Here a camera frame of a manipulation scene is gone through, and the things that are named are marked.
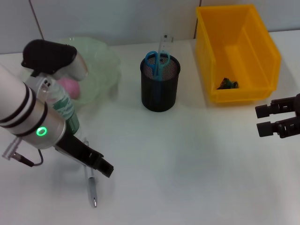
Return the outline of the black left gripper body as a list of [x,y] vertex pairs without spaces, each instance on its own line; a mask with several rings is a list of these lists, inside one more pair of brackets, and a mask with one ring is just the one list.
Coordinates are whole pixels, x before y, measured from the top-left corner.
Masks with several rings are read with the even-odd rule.
[[59,150],[63,150],[73,158],[79,160],[93,169],[104,169],[105,160],[103,155],[85,145],[74,135],[65,133],[62,138],[55,144]]

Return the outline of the silver ballpoint pen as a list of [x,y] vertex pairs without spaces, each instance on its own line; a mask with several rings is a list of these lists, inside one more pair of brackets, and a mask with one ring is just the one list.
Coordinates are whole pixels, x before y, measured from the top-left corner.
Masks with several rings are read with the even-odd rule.
[[85,173],[87,179],[87,188],[88,194],[90,198],[90,203],[93,208],[97,207],[98,204],[98,196],[97,196],[97,189],[96,189],[96,180],[94,177],[94,171],[92,168],[85,166]]

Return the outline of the clear water bottle green label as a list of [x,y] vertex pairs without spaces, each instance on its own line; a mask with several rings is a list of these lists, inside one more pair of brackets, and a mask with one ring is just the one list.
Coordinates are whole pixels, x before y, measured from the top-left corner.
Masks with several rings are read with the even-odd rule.
[[69,94],[54,79],[50,79],[50,87],[46,101],[66,121],[67,131],[75,134],[80,128],[80,123]]

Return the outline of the green plastic wrapper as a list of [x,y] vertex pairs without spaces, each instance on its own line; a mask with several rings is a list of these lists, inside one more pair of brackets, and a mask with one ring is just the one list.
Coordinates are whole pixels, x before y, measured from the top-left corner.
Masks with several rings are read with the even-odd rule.
[[239,88],[239,84],[237,81],[231,81],[230,79],[225,77],[217,89],[226,90],[226,89],[238,89],[238,88]]

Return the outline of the pink peach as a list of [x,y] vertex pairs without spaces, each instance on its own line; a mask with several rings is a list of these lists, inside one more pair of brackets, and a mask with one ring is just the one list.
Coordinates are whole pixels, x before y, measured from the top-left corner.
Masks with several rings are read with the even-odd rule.
[[73,79],[61,78],[58,80],[65,91],[69,94],[72,99],[78,99],[80,96],[80,86],[79,83]]

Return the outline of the blue capped scissors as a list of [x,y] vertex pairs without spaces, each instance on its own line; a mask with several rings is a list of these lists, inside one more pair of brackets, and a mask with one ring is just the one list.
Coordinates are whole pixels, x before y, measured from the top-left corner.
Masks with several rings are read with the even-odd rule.
[[148,52],[145,63],[152,69],[152,76],[157,81],[163,80],[163,70],[170,62],[170,54],[167,52]]

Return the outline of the transparent plastic ruler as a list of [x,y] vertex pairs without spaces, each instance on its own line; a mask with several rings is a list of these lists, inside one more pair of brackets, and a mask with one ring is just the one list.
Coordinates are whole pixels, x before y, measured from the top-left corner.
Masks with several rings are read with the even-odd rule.
[[157,55],[160,59],[162,64],[166,64],[170,61],[170,53],[173,44],[173,35],[171,34],[163,34],[160,39]]

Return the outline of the pale green glass fruit bowl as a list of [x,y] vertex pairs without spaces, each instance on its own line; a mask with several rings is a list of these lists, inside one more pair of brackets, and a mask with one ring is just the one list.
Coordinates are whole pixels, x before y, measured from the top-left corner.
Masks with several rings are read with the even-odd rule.
[[[88,75],[80,86],[80,96],[72,99],[74,106],[81,107],[105,94],[120,78],[120,59],[104,42],[90,37],[71,37],[58,40],[56,43],[75,47],[84,59],[88,68]],[[40,74],[34,76],[33,70],[25,68],[27,84],[38,91],[43,85],[50,87],[50,75]]]

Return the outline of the black mesh pen holder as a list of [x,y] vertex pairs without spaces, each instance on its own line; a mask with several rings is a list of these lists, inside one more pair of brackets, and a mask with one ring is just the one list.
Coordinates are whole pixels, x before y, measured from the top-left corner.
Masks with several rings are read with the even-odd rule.
[[176,101],[180,63],[170,55],[170,62],[163,70],[163,80],[157,81],[152,76],[152,69],[145,63],[140,64],[141,101],[150,111],[165,112],[172,108]]

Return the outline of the yellow plastic bin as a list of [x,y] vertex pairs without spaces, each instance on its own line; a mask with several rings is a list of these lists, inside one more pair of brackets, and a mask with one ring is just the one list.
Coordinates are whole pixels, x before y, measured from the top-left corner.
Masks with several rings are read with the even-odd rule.
[[[281,55],[254,5],[198,7],[195,56],[209,101],[268,98],[277,89]],[[218,90],[222,80],[238,89]]]

